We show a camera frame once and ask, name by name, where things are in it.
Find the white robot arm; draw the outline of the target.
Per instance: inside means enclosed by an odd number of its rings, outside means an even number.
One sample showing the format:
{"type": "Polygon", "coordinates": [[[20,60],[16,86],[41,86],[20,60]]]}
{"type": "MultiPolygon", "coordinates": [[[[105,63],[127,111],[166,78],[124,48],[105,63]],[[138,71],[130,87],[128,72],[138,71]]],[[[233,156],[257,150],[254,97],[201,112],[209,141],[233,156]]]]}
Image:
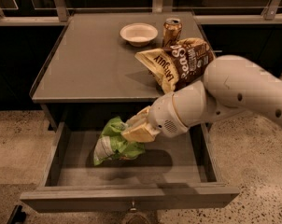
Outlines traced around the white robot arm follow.
{"type": "Polygon", "coordinates": [[[245,110],[282,127],[282,80],[243,57],[226,55],[212,61],[201,78],[159,97],[126,121],[121,135],[148,143],[172,138],[201,123],[214,123],[245,110]]]}

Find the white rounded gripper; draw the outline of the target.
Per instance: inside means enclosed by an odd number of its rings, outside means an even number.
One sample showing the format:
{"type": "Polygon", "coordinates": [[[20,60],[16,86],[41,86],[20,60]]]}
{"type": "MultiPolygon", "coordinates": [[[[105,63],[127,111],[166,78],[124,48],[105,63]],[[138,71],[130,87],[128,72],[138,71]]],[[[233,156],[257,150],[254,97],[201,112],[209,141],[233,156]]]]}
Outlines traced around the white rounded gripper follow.
{"type": "Polygon", "coordinates": [[[131,127],[121,135],[129,142],[150,143],[159,133],[169,138],[176,137],[186,133],[190,127],[214,123],[240,112],[240,108],[222,105],[207,92],[202,81],[196,81],[161,96],[152,106],[140,110],[126,121],[131,127]]]}

